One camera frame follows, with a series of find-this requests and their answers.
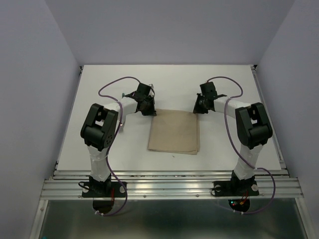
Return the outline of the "beige cloth napkin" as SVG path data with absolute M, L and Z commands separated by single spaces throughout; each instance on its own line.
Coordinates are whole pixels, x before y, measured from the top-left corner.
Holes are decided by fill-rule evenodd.
M 200 149 L 198 116 L 179 110 L 157 109 L 153 117 L 148 150 L 196 155 Z

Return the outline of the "silver fork teal handle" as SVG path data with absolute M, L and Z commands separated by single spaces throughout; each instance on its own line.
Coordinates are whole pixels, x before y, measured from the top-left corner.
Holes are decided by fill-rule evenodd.
M 123 133 L 123 132 L 124 132 L 124 127 L 125 127 L 125 122 L 122 122 L 122 123 L 120 124 L 118 133 Z

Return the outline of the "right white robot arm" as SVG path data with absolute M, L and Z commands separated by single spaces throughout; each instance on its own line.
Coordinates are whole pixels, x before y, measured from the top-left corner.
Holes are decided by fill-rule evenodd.
M 263 148 L 272 137 L 273 130 L 264 105 L 260 102 L 249 104 L 237 101 L 234 97 L 219 95 L 213 82 L 200 85 L 201 92 L 197 94 L 193 113 L 207 114 L 209 111 L 224 114 L 226 132 L 230 143 L 239 159 L 233 170 L 237 178 L 229 182 L 229 188 L 234 194 L 241 194 L 247 189 L 245 180 L 254 176 L 257 159 Z M 237 150 L 230 135 L 227 118 L 236 121 L 237 137 L 241 143 Z

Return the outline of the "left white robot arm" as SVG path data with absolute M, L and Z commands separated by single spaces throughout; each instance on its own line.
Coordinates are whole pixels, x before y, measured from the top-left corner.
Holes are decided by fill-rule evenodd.
M 110 193 L 111 170 L 107 165 L 107 156 L 116 135 L 125 125 L 127 115 L 140 112 L 143 116 L 156 116 L 155 91 L 152 84 L 140 83 L 138 88 L 120 100 L 114 100 L 107 105 L 93 104 L 85 118 L 80 131 L 90 154 L 91 173 L 89 180 L 93 181 L 94 191 L 99 196 Z

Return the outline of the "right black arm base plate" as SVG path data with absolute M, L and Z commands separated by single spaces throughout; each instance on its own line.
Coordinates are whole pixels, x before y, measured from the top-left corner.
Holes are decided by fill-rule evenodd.
M 259 196 L 256 182 L 232 183 L 231 181 L 214 181 L 211 194 L 215 197 Z

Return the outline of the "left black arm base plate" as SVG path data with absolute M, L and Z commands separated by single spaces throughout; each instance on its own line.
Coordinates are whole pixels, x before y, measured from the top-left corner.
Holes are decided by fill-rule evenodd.
M 93 188 L 89 182 L 80 181 L 79 185 L 82 188 L 82 198 L 125 198 L 126 192 L 124 187 L 119 182 L 111 182 L 106 188 Z

